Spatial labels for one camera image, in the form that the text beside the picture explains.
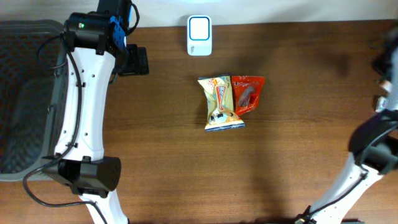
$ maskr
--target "snack package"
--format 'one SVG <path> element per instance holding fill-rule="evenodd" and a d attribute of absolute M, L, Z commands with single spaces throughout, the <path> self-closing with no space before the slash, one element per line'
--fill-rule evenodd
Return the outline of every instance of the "snack package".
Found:
<path fill-rule="evenodd" d="M 240 116 L 254 110 L 259 104 L 260 92 L 265 84 L 264 77 L 233 76 L 235 113 Z"/>
<path fill-rule="evenodd" d="M 229 75 L 215 78 L 199 78 L 207 98 L 207 123 L 205 131 L 221 131 L 243 128 L 244 122 L 234 112 L 232 84 Z"/>

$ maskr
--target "white wall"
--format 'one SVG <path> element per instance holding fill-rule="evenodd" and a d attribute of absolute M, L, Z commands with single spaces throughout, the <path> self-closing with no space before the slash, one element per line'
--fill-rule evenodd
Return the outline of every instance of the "white wall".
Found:
<path fill-rule="evenodd" d="M 214 25 L 290 21 L 393 19 L 398 0 L 133 0 L 140 27 L 184 26 L 192 14 L 209 15 Z M 95 11 L 98 0 L 0 0 L 0 20 L 53 19 Z"/>

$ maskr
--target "red wrapper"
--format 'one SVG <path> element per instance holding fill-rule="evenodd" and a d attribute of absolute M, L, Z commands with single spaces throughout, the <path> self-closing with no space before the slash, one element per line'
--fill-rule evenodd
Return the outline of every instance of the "red wrapper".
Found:
<path fill-rule="evenodd" d="M 264 77 L 232 76 L 235 94 L 235 113 L 240 116 L 254 110 L 259 104 Z"/>

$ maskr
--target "wooden table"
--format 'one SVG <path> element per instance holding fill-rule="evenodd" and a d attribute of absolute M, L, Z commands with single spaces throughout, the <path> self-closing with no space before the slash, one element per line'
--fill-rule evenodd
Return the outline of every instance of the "wooden table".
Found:
<path fill-rule="evenodd" d="M 191 57 L 185 27 L 138 29 L 150 75 L 109 87 L 107 156 L 122 160 L 124 213 L 144 223 L 238 223 L 295 217 L 340 173 L 348 140 L 381 91 L 369 40 L 391 21 L 215 26 L 213 54 Z M 267 78 L 246 128 L 205 133 L 198 77 L 231 72 Z M 398 173 L 371 187 L 347 214 L 395 223 Z M 32 182 L 49 202 L 77 200 L 55 182 Z M 46 208 L 22 184 L 0 184 L 1 223 L 92 223 L 85 207 Z"/>

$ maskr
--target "gray bin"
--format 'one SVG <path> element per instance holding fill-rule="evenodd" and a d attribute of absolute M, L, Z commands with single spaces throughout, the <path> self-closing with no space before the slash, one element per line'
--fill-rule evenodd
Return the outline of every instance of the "gray bin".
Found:
<path fill-rule="evenodd" d="M 63 26 L 55 21 L 0 22 L 0 181 L 17 181 L 53 154 L 65 110 L 67 66 L 48 70 L 36 51 Z M 60 41 L 40 54 L 49 66 L 65 60 Z M 30 179 L 48 179 L 38 174 Z"/>

